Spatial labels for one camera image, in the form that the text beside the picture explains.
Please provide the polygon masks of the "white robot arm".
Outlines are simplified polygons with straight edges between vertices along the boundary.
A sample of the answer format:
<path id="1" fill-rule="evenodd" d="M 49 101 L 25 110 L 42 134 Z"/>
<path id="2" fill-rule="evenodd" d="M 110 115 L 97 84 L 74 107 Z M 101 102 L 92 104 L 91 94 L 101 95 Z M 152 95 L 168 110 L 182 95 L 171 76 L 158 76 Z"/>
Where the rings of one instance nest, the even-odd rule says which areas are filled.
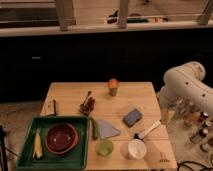
<path id="1" fill-rule="evenodd" d="M 203 83 L 204 66 L 196 61 L 168 69 L 157 93 L 161 122 L 167 125 L 176 114 L 206 112 L 213 116 L 213 88 Z"/>

